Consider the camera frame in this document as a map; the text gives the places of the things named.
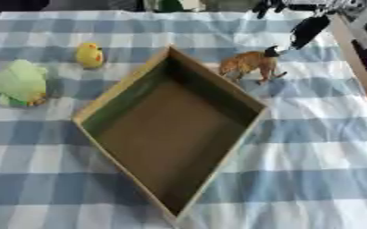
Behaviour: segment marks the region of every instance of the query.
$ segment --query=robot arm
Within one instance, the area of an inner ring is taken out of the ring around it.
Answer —
[[[367,70],[367,0],[261,0],[253,11],[258,14],[258,18],[262,18],[270,8],[275,8],[276,13],[285,8],[315,12],[292,30],[293,40],[287,50],[304,47],[328,27],[328,14],[338,14],[354,35],[355,51]]]

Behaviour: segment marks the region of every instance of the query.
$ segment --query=box floor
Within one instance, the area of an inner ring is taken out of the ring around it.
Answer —
[[[98,142],[178,214],[246,126],[174,81],[165,81]]]

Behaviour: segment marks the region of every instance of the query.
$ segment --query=blue stripe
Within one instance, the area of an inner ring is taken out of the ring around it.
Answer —
[[[89,141],[69,121],[0,122],[0,145],[70,144]],[[367,141],[367,117],[344,119],[264,120],[246,143]]]
[[[264,120],[246,143],[367,141],[367,117],[343,119]]]
[[[367,199],[367,169],[221,174],[201,197],[201,202],[332,199]]]
[[[302,20],[266,21],[236,19],[223,21],[216,18],[214,21],[180,19],[146,20],[72,20],[72,19],[39,19],[33,20],[0,20],[0,32],[52,32],[52,33],[113,33],[113,34],[136,34],[136,33],[211,33],[227,34],[276,32],[288,33]]]
[[[102,191],[86,192],[86,185]],[[367,169],[220,174],[200,203],[367,199]],[[0,205],[146,204],[120,174],[0,174]]]
[[[254,81],[246,81],[243,88],[257,98],[325,98],[343,96],[364,96],[360,83],[356,78],[330,79],[327,77],[311,77],[299,80],[287,80],[285,77],[274,79],[265,86],[259,86]],[[88,100],[97,98],[105,89],[111,87],[117,81],[105,81],[101,79],[86,78],[82,80],[56,78],[48,81],[48,94],[50,99],[61,97]]]
[[[88,185],[101,191],[86,192]],[[146,203],[122,174],[0,174],[0,205]]]
[[[0,136],[0,145],[90,145],[71,121],[0,122]]]
[[[187,55],[206,63],[219,63],[221,60],[240,52],[263,50],[265,47],[179,47]],[[105,47],[106,62],[141,64],[160,51],[154,47]],[[26,59],[35,63],[75,63],[75,48],[72,47],[0,47],[0,61]],[[329,62],[343,60],[339,47],[305,47],[282,56],[280,62]]]

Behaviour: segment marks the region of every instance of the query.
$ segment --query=toy dinosaur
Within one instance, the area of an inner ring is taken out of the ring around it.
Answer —
[[[16,60],[0,72],[0,104],[37,106],[46,101],[47,69]]]
[[[238,72],[233,78],[234,82],[238,82],[245,74],[259,68],[262,76],[262,79],[258,81],[259,84],[267,81],[270,76],[282,77],[286,75],[286,72],[274,73],[277,68],[277,57],[279,56],[275,48],[269,47],[264,52],[251,51],[229,57],[221,62],[218,69],[219,74],[226,76],[230,72]]]

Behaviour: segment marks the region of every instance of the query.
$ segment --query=brown toy dinosaur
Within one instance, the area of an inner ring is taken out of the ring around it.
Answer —
[[[274,73],[277,68],[277,57],[279,56],[275,48],[269,47],[264,52],[251,51],[227,58],[221,62],[218,72],[222,76],[226,76],[230,72],[239,72],[233,78],[234,82],[238,82],[245,74],[260,68],[262,79],[258,81],[259,84],[267,81],[270,76],[282,77],[286,75],[286,72]]]

